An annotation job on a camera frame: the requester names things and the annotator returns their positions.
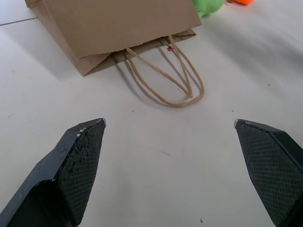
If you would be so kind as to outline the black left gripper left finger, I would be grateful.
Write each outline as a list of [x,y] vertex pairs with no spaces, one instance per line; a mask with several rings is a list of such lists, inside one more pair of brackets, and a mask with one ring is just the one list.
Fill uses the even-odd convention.
[[104,118],[68,129],[0,213],[0,227],[78,227],[96,178]]

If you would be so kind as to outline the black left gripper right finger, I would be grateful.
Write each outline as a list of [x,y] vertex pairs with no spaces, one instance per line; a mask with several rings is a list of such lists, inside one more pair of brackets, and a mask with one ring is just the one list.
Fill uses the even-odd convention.
[[285,131],[234,123],[250,180],[275,227],[303,227],[303,148]]

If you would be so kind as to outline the brown paper bag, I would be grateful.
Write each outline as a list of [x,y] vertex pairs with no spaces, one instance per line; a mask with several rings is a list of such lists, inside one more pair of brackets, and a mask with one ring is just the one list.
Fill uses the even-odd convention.
[[129,61],[154,47],[173,48],[183,70],[191,66],[176,42],[201,25],[192,0],[25,0],[83,76]]

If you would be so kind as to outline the orange toy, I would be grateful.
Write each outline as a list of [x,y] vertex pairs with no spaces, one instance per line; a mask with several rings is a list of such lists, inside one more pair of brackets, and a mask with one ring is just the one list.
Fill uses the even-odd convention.
[[254,0],[226,0],[228,3],[237,3],[241,5],[250,5]]

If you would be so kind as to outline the green plush toy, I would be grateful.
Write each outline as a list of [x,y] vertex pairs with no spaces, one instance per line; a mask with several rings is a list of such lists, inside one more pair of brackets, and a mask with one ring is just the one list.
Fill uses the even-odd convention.
[[217,12],[224,4],[224,0],[192,0],[199,17]]

